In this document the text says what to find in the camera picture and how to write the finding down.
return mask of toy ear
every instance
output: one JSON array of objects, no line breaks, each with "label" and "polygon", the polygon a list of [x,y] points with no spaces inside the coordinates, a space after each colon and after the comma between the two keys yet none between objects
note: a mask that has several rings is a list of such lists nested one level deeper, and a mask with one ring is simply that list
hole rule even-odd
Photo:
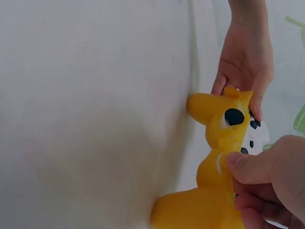
[{"label": "toy ear", "polygon": [[225,87],[224,96],[230,97],[230,98],[240,98],[241,92],[233,87]]},{"label": "toy ear", "polygon": [[187,111],[197,122],[208,125],[214,115],[227,105],[228,99],[221,95],[192,94],[187,101]]}]

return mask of fingernail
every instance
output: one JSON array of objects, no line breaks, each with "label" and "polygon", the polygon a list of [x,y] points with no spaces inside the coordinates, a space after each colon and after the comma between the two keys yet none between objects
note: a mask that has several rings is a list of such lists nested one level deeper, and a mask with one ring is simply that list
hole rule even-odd
[{"label": "fingernail", "polygon": [[258,107],[256,108],[256,113],[257,113],[258,118],[260,119],[260,121],[262,121],[262,120],[263,120],[263,112],[262,112],[261,107],[258,106]]},{"label": "fingernail", "polygon": [[226,157],[227,162],[234,166],[237,164],[237,162],[239,162],[241,159],[246,158],[245,154],[242,153],[231,153]]}]

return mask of black eye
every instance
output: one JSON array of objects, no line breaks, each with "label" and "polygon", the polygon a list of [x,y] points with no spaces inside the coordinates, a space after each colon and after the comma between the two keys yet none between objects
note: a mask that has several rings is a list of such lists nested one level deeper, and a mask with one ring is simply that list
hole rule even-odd
[{"label": "black eye", "polygon": [[238,109],[230,108],[224,113],[224,119],[229,125],[238,125],[244,122],[244,114]]},{"label": "black eye", "polygon": [[240,149],[240,152],[242,154],[249,154],[248,150],[246,148],[243,148],[243,147]]}]

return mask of toy head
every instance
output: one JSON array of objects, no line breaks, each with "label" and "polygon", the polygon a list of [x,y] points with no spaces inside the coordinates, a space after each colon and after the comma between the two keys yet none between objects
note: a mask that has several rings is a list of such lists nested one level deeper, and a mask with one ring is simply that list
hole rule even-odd
[{"label": "toy head", "polygon": [[197,93],[189,97],[188,113],[206,126],[206,140],[211,148],[220,148],[224,153],[262,151],[269,134],[265,124],[254,120],[249,111],[252,94],[225,88],[223,96]]}]

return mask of finger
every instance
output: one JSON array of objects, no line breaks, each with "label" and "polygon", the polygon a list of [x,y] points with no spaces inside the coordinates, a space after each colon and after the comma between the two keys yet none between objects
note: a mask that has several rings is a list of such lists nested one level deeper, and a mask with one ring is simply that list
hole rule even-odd
[{"label": "finger", "polygon": [[226,83],[227,78],[218,71],[211,93],[221,95]]},{"label": "finger", "polygon": [[273,75],[270,73],[270,71],[263,71],[259,73],[253,81],[253,96],[250,101],[250,110],[258,121],[263,120],[263,97],[272,79]]},{"label": "finger", "polygon": [[283,205],[262,200],[248,193],[241,193],[235,199],[235,206],[239,211],[251,208],[266,220],[279,223],[288,227],[291,223],[292,214]]},{"label": "finger", "polygon": [[275,194],[272,184],[244,185],[233,178],[233,187],[235,193],[249,193],[260,199],[272,201],[281,205],[281,201]]},{"label": "finger", "polygon": [[268,184],[274,161],[274,154],[269,149],[257,156],[231,153],[226,158],[233,177],[242,184]]},{"label": "finger", "polygon": [[254,209],[247,208],[241,211],[242,221],[246,229],[279,229],[264,220]]}]

